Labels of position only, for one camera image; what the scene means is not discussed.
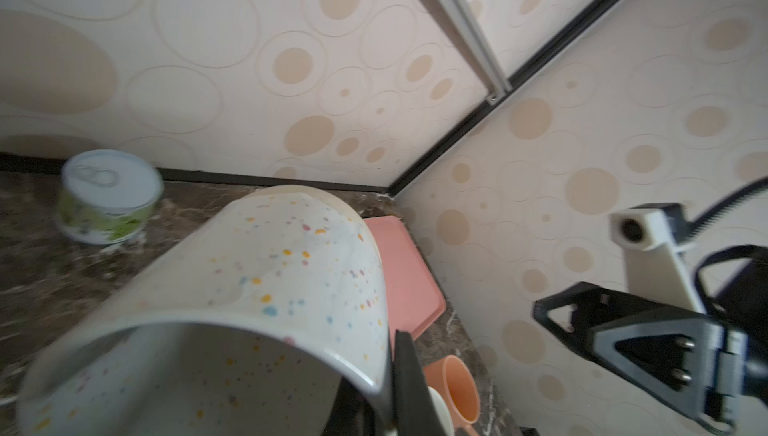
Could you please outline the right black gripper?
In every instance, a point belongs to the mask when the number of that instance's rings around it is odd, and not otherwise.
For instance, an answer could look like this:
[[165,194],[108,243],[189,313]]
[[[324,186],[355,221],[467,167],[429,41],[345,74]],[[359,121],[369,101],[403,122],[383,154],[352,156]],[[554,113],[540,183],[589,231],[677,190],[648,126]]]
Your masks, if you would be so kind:
[[[709,295],[702,271],[742,259]],[[710,254],[695,270],[695,289],[706,314],[579,282],[536,301],[532,316],[576,355],[709,433],[730,435],[741,394],[767,402],[767,248]]]

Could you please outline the white ceramic mug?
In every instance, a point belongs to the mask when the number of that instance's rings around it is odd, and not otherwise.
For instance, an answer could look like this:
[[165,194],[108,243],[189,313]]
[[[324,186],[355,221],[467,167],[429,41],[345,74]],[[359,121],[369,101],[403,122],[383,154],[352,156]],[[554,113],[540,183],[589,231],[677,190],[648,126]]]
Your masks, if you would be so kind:
[[453,422],[452,422],[451,414],[446,402],[444,401],[441,394],[435,388],[429,386],[428,391],[430,394],[432,406],[436,412],[436,415],[442,430],[442,434],[445,436],[453,436],[454,435]]

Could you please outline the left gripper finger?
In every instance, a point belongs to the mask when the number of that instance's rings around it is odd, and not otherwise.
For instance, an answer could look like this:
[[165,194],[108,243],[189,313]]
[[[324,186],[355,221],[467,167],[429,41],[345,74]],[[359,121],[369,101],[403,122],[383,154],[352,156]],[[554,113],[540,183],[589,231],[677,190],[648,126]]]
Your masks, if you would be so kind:
[[397,330],[394,341],[393,402],[397,434],[444,435],[411,334]]

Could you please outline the peach cream speckled mug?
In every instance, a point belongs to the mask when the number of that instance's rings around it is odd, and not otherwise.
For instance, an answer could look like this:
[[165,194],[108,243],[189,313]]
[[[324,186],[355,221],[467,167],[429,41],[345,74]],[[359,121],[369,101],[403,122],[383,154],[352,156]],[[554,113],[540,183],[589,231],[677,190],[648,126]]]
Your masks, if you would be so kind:
[[478,436],[473,424],[479,420],[480,397],[474,378],[457,356],[448,355],[423,368],[429,387],[443,398],[454,429]]

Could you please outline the beige round mug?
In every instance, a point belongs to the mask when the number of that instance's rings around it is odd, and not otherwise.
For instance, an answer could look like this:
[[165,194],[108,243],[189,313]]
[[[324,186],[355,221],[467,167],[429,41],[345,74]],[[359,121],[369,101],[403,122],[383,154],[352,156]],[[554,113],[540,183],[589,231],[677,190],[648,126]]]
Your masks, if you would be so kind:
[[24,435],[321,435],[350,390],[394,420],[383,264],[305,186],[226,205],[39,353]]

